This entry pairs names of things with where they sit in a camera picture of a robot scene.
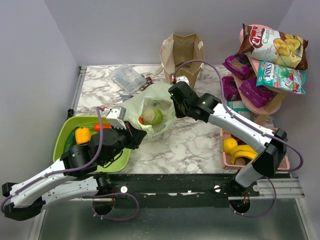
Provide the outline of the light green plastic grocery bag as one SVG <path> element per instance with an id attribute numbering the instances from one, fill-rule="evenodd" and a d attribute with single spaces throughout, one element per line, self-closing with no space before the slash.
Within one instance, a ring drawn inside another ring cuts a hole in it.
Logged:
<path id="1" fill-rule="evenodd" d="M 154 83 L 146 90 L 134 95 L 119 105 L 126 109 L 124 119 L 139 130 L 147 132 L 146 139 L 157 139 L 160 135 L 167 132 L 176 122 L 176 112 L 171 95 L 168 92 L 171 86 L 167 83 Z M 149 108 L 159 109 L 163 114 L 163 120 L 158 125 L 141 124 L 139 118 L 143 112 Z"/>

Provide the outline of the green toy cabbage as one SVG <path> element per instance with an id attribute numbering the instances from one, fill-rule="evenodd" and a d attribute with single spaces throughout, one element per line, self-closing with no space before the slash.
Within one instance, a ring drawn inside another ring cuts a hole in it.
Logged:
<path id="1" fill-rule="evenodd" d="M 142 113 L 144 123 L 147 125 L 159 125 L 163 121 L 163 113 L 158 108 L 147 108 Z"/>

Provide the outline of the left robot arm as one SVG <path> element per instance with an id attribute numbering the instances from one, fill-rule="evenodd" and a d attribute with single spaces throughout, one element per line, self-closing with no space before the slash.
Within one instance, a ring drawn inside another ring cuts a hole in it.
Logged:
<path id="1" fill-rule="evenodd" d="M 90 140 L 76 144 L 51 166 L 34 177 L 21 182 L 2 185 L 5 197 L 0 210 L 6 218 L 25 221 L 59 202 L 79 198 L 133 197 L 127 192 L 114 191 L 106 173 L 95 172 L 99 166 L 116 161 L 124 149 L 135 150 L 146 136 L 141 129 L 105 128 Z"/>

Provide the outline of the orange toy pumpkin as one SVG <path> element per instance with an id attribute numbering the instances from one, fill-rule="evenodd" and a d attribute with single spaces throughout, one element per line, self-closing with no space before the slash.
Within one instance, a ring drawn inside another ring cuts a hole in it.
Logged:
<path id="1" fill-rule="evenodd" d="M 144 119 L 142 117 L 140 117 L 138 120 L 142 125 L 144 124 Z"/>

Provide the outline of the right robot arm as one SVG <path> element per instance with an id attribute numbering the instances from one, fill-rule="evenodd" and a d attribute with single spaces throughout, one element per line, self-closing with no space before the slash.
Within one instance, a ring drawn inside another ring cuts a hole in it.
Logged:
<path id="1" fill-rule="evenodd" d="M 221 100 L 210 93 L 198 96 L 184 81 L 172 85 L 168 92 L 177 118 L 190 117 L 218 126 L 247 143 L 258 154 L 227 184 L 234 195 L 243 195 L 253 182 L 276 173 L 287 151 L 284 130 L 273 131 L 260 126 L 224 107 Z"/>

